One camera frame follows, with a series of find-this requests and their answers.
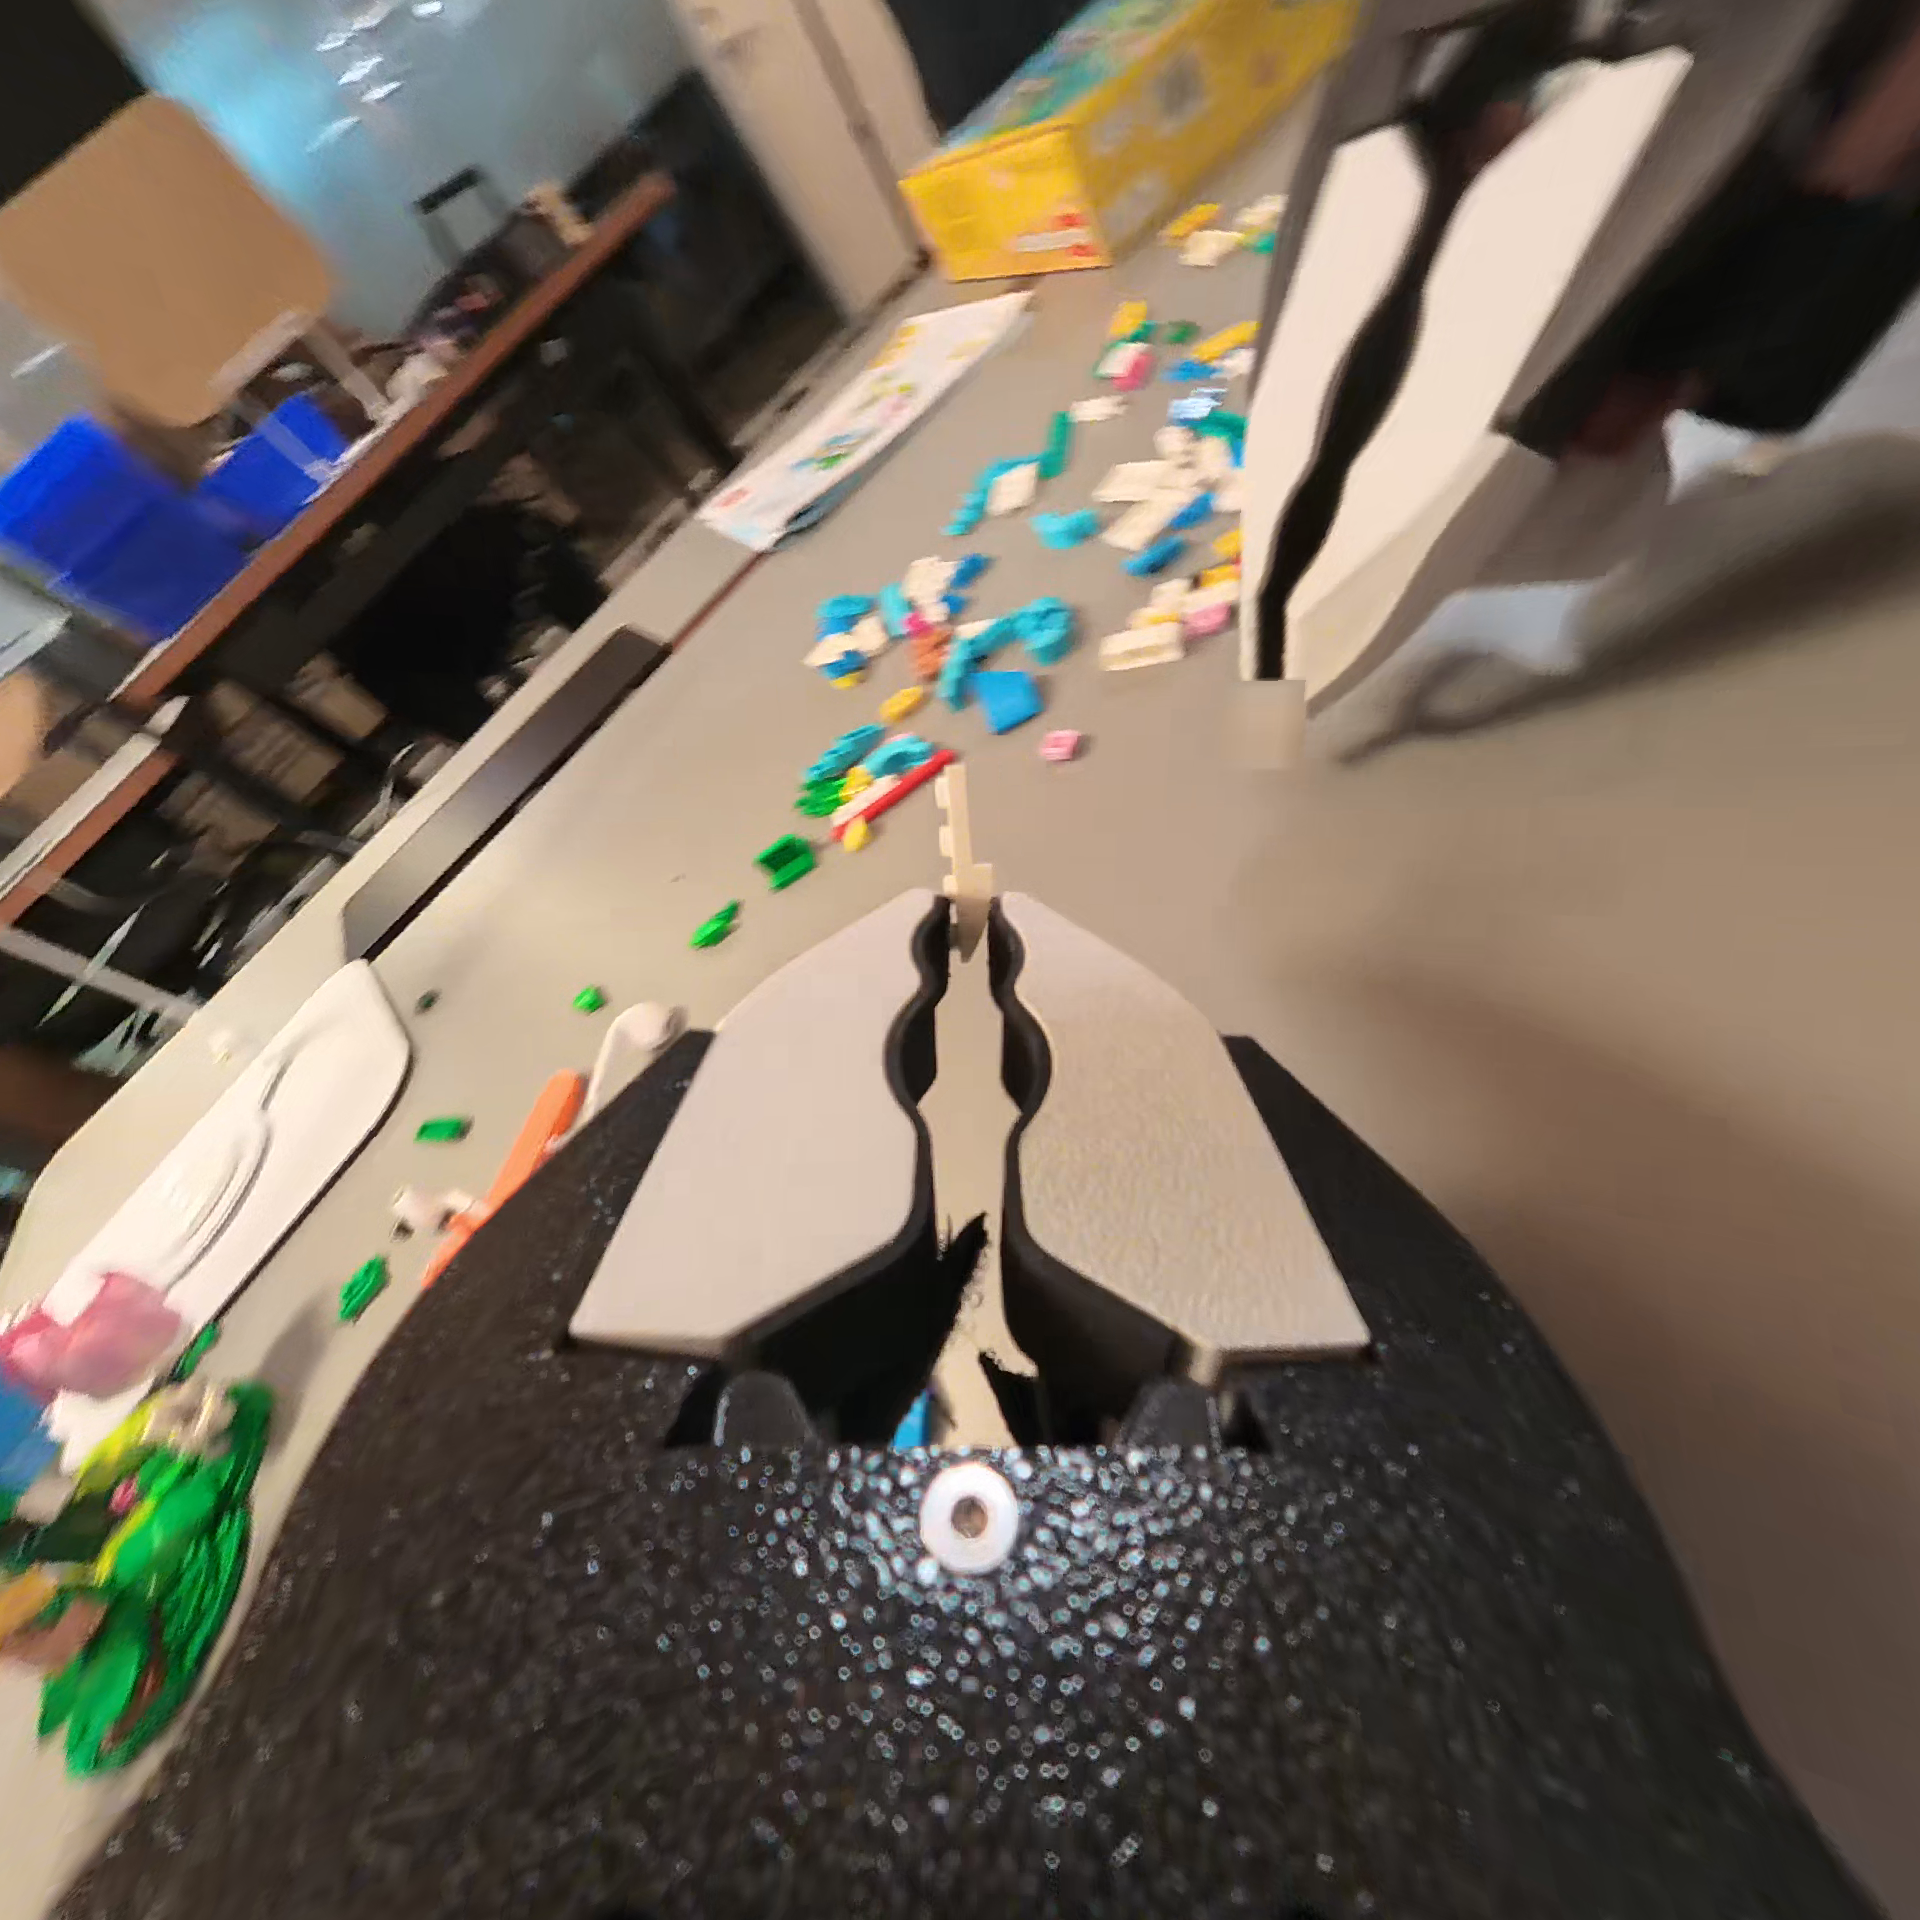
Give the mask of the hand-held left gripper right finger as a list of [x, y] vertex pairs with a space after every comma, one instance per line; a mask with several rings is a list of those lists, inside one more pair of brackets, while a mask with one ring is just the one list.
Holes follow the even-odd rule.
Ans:
[[1221, 1379], [1371, 1332], [1218, 1025], [1032, 893], [991, 919], [1007, 1320], [1058, 1379]]

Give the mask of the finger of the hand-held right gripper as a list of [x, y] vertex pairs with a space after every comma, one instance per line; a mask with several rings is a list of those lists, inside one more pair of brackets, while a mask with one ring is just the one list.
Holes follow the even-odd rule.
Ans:
[[1409, 453], [1394, 477], [1444, 492], [1437, 536], [1377, 635], [1375, 665], [1352, 686], [1307, 686], [1309, 717], [1362, 686], [1451, 593], [1475, 585], [1554, 479], [1549, 453], [1525, 450], [1499, 419], [1535, 352], [1644, 170], [1645, 152], [1691, 73], [1691, 53], [1667, 45], [1627, 60], [1562, 60], [1494, 109], [1505, 135], [1444, 143], [1419, 122], [1444, 180], [1444, 247], [1429, 276], [1414, 365], [1379, 435], [1379, 450]]
[[1407, 119], [1329, 147], [1294, 195], [1244, 469], [1255, 559], [1237, 619], [1244, 686], [1352, 686], [1437, 536], [1444, 492], [1394, 477], [1379, 435], [1419, 349], [1444, 247], [1444, 180]]

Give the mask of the small tan lego piece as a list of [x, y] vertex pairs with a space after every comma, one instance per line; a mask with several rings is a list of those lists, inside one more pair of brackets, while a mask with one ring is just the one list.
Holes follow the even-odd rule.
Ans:
[[1244, 770], [1281, 773], [1302, 760], [1309, 689], [1302, 679], [1247, 679], [1229, 707], [1229, 749]]

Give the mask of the pile of colourful lego bricks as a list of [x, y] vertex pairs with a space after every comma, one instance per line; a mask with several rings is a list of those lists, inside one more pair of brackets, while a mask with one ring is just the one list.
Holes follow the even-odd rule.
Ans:
[[809, 673], [869, 693], [794, 779], [814, 846], [859, 849], [892, 803], [951, 770], [925, 726], [1035, 732], [1047, 763], [1085, 735], [1055, 717], [1074, 660], [1178, 663], [1234, 626], [1247, 409], [1259, 323], [1121, 299], [1088, 393], [1039, 445], [968, 479], [939, 545], [817, 603]]

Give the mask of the yellow lego box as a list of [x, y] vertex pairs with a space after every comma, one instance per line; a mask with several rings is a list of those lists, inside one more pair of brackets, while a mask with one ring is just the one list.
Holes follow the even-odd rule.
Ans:
[[899, 177], [957, 283], [1109, 269], [1344, 53], [1358, 2], [1092, 2]]

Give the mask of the lego instruction booklet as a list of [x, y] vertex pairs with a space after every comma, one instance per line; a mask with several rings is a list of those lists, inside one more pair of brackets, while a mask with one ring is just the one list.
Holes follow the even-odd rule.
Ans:
[[752, 555], [811, 527], [912, 435], [1025, 319], [1035, 295], [912, 313], [828, 405], [787, 442], [732, 475], [694, 513]]

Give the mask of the pink lego build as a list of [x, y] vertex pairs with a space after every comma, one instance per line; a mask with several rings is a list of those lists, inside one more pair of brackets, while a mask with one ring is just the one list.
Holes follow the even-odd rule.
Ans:
[[2, 1332], [2, 1377], [41, 1403], [59, 1393], [108, 1399], [152, 1379], [181, 1346], [184, 1316], [167, 1290], [107, 1272], [71, 1316], [37, 1302]]

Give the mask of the green lego plant build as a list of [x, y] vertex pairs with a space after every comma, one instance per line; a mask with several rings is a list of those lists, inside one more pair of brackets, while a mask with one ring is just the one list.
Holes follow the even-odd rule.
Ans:
[[68, 1776], [132, 1766], [198, 1689], [244, 1587], [274, 1409], [264, 1379], [152, 1392], [19, 1547], [11, 1585], [37, 1606], [9, 1650], [44, 1672], [37, 1739], [59, 1739]]

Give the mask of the orange brick separator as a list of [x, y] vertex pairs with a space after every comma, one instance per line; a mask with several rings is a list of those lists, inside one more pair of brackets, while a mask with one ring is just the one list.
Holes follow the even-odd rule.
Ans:
[[582, 1116], [589, 1080], [581, 1072], [559, 1072], [542, 1089], [524, 1120], [515, 1146], [481, 1197], [462, 1197], [445, 1215], [434, 1253], [428, 1257], [421, 1289], [431, 1289], [469, 1240], [559, 1152]]

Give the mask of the white tray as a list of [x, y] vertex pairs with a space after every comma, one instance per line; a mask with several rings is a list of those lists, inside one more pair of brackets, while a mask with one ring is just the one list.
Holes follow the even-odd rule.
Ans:
[[337, 967], [44, 1297], [71, 1323], [108, 1275], [218, 1320], [391, 1113], [414, 1042], [369, 959]]

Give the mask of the white cabinet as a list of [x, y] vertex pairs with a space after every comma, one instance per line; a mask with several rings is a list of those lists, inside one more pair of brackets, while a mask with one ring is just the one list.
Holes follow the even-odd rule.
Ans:
[[899, 192], [939, 135], [889, 2], [669, 2], [685, 49], [849, 323], [925, 266]]

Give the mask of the wooden desk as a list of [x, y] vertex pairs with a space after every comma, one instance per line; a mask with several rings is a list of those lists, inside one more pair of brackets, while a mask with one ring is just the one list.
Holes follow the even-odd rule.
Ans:
[[148, 749], [128, 773], [108, 770], [95, 779], [98, 796], [74, 793], [67, 809], [67, 829], [45, 822], [2, 866], [2, 926], [11, 929], [55, 882], [71, 870], [84, 852], [128, 815], [132, 803], [147, 796], [154, 782], [174, 767], [184, 749], [169, 749], [148, 727], [148, 713], [161, 697], [185, 682], [219, 647], [237, 642], [237, 632], [254, 616], [268, 593], [309, 555], [349, 522], [407, 463], [431, 450], [457, 419], [481, 405], [508, 365], [542, 336], [545, 326], [585, 292], [618, 255], [672, 203], [678, 180], [651, 167], [639, 173], [592, 226], [589, 237], [568, 247], [537, 283], [501, 307], [481, 342], [459, 353], [451, 372], [427, 393], [382, 423], [362, 450], [358, 450], [324, 492], [299, 507], [299, 517], [268, 539], [248, 566], [211, 603], [194, 615], [181, 635], [148, 647], [137, 665], [114, 686], [108, 707], [132, 717], [132, 745]]

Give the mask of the blue storage bin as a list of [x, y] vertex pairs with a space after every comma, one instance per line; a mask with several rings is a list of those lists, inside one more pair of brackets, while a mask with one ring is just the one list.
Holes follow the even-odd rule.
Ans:
[[349, 445], [317, 397], [294, 393], [201, 477], [192, 499], [232, 539], [268, 542], [327, 492]]
[[248, 566], [192, 495], [88, 413], [2, 477], [2, 550], [142, 642], [181, 635]]

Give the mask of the black chair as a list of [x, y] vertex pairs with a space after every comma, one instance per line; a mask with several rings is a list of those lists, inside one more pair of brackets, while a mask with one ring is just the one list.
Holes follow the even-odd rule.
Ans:
[[462, 165], [428, 186], [414, 200], [414, 213], [439, 266], [454, 270], [475, 252], [492, 246], [507, 226], [508, 203], [484, 165]]

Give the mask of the cardboard sheet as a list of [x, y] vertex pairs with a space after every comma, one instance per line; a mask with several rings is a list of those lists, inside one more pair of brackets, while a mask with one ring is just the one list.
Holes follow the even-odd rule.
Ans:
[[161, 427], [324, 323], [331, 270], [192, 109], [141, 95], [2, 205], [2, 292]]

